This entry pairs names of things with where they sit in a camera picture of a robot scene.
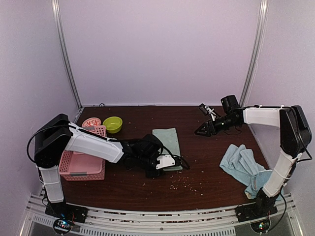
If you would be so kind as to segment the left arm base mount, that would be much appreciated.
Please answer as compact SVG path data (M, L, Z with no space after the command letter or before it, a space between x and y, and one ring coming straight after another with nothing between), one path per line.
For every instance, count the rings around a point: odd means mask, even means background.
M69 205L68 213L55 213L50 207L46 207L45 214L55 217L53 230L59 235L68 234L77 227L77 223L85 223L88 209L81 206Z

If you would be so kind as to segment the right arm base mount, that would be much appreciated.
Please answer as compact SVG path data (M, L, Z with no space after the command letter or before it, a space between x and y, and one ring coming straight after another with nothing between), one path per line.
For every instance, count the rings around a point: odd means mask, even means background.
M271 228L271 219L272 214L277 213L277 207L271 206L267 209L257 209L256 204L249 205L238 205L235 208L236 217L238 222L249 222L251 229L255 233L263 234L267 233Z

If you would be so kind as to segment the pink plastic basket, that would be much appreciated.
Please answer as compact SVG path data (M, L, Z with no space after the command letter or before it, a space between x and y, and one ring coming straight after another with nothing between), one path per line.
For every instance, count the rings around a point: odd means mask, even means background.
M105 160L91 155L73 155L65 150L59 163L59 174L67 181L105 179Z

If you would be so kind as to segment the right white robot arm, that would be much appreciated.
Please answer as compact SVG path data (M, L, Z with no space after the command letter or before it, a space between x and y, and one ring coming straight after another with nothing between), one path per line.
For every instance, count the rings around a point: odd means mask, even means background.
M220 162L220 167L247 188L245 193L254 199L252 212L257 217L264 216L282 193L282 188L291 179L299 162L310 161L312 156L303 159L312 141L312 132L303 109L299 105L242 107L234 95L221 99L224 114L215 108L200 104L200 111L209 116L195 131L196 135L211 137L232 127L249 126L273 131L270 143L278 149L274 154L274 165L267 170L259 165L251 149L245 145L231 144Z

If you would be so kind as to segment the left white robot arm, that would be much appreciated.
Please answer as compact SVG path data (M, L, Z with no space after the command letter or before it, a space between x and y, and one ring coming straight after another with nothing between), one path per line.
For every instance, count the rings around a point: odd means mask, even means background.
M164 173L163 149L162 142L152 134L127 140L103 137L71 122L66 114L58 114L33 133L26 154L42 176L48 206L59 218L67 218L71 208L58 170L64 152L77 152L127 168L137 167L147 178L157 178Z

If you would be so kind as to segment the pink towel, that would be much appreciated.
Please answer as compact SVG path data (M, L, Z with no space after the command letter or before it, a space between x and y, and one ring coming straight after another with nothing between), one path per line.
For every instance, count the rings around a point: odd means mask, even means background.
M82 152L73 151L73 155L84 155Z

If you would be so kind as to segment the green towel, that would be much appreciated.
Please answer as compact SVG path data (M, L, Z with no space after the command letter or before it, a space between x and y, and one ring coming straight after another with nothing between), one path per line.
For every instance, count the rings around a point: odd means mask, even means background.
M163 143L164 148L162 155L172 154L173 159L175 159L175 156L181 156L176 128L154 129L152 130L152 134ZM183 167L181 165L167 167L158 164L157 166L155 166L155 170L181 171L182 169Z

